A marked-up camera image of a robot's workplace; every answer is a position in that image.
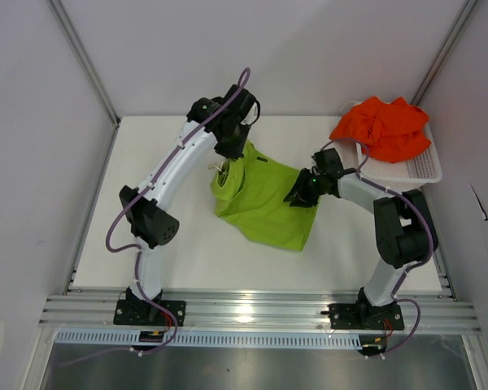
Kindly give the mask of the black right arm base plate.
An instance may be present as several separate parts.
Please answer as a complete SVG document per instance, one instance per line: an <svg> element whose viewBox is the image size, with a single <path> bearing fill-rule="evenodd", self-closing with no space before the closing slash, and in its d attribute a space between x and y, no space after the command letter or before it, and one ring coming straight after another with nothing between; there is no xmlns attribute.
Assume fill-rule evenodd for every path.
<svg viewBox="0 0 488 390"><path fill-rule="evenodd" d="M370 306L365 303L334 303L321 312L329 318L331 328L336 330L377 330L386 325L389 330L402 331L404 320L401 308L396 303L384 306Z"/></svg>

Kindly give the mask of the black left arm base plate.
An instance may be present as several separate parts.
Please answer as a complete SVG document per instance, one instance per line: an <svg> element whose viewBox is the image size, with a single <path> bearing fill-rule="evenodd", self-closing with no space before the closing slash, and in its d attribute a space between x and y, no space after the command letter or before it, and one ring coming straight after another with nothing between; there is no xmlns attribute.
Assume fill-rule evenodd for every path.
<svg viewBox="0 0 488 390"><path fill-rule="evenodd" d="M183 326L186 314L185 301L169 301L158 298L156 303L174 315L179 327ZM174 325L169 314L138 298L130 288L126 289L124 298L117 301L113 323L115 325L161 327L172 327Z"/></svg>

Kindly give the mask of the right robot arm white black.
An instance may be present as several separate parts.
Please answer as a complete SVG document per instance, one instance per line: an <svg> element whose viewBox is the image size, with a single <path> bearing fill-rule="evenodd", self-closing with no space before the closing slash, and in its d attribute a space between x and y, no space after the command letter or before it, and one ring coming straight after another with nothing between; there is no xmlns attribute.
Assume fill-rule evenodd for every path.
<svg viewBox="0 0 488 390"><path fill-rule="evenodd" d="M292 207L311 208L323 195L352 202L373 215L380 260L353 304L329 305L326 315L335 329L373 329L387 319L402 321L396 295L407 275L428 263L438 247L428 204L413 189L397 193L345 168L336 149L312 157L312 168L302 169L285 196Z"/></svg>

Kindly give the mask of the lime green shorts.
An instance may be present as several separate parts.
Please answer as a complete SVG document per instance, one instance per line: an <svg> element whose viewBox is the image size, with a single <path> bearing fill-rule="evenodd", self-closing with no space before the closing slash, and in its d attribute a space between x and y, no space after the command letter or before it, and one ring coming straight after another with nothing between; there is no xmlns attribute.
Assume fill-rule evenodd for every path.
<svg viewBox="0 0 488 390"><path fill-rule="evenodd" d="M249 241L301 252L317 208L295 207L284 201L298 174L247 141L242 156L225 159L210 183L215 215Z"/></svg>

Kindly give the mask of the orange shorts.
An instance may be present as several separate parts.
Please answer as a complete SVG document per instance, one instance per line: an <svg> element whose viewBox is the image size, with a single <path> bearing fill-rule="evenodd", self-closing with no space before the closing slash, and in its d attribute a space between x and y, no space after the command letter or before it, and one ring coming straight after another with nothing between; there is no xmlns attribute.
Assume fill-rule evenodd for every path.
<svg viewBox="0 0 488 390"><path fill-rule="evenodd" d="M331 140L354 139L371 158L386 163L414 159L431 146L425 135L429 116L397 97L391 103L376 96L353 106L331 132Z"/></svg>

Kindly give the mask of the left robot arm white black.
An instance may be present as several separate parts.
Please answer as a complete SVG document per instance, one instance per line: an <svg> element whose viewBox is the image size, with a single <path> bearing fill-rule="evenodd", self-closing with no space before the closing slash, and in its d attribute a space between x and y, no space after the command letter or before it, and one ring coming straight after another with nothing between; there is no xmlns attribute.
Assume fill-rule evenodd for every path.
<svg viewBox="0 0 488 390"><path fill-rule="evenodd" d="M178 189L208 152L240 159L251 125L260 115L260 103L247 89L232 85L223 97L197 100L175 145L137 187L120 190L124 216L139 246L135 278L126 291L132 316L150 325L160 315L163 289L161 247L178 233L180 223L168 213Z"/></svg>

